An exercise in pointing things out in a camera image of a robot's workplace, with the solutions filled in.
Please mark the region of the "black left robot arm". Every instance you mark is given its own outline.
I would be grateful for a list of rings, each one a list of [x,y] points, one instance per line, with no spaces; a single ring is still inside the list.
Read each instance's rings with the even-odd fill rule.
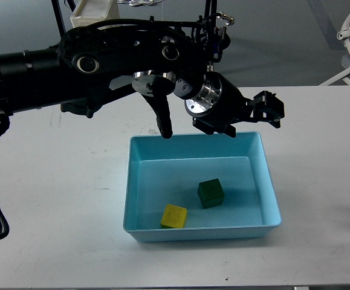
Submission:
[[[17,112],[60,105],[92,117],[134,92],[155,112],[163,138],[172,136],[167,96],[184,100],[195,128],[236,135],[238,122],[280,127],[284,103],[262,91],[249,99],[212,70],[230,44],[222,13],[195,22],[114,19],[66,32],[45,50],[0,54],[0,121]]]

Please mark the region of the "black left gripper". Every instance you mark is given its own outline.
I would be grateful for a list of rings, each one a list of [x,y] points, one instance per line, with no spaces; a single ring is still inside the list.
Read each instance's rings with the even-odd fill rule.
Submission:
[[[218,133],[234,138],[236,129],[232,124],[246,104],[253,123],[266,122],[279,129],[285,117],[284,102],[275,93],[261,91],[247,102],[239,89],[218,72],[207,72],[201,84],[191,86],[184,98],[193,126],[207,135]]]

